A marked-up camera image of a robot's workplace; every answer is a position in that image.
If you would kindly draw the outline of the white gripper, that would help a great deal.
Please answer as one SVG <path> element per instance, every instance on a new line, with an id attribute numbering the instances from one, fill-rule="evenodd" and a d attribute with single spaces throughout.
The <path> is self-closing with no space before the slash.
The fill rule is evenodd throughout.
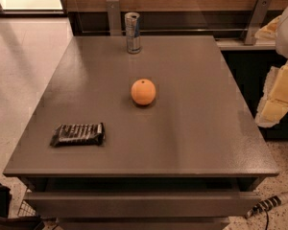
<path id="1" fill-rule="evenodd" d="M 254 35 L 256 39 L 276 38 L 276 51 L 288 59 L 288 7 Z M 272 66 L 265 79 L 255 122 L 259 127 L 273 127 L 288 112 L 288 61 L 280 68 Z"/>

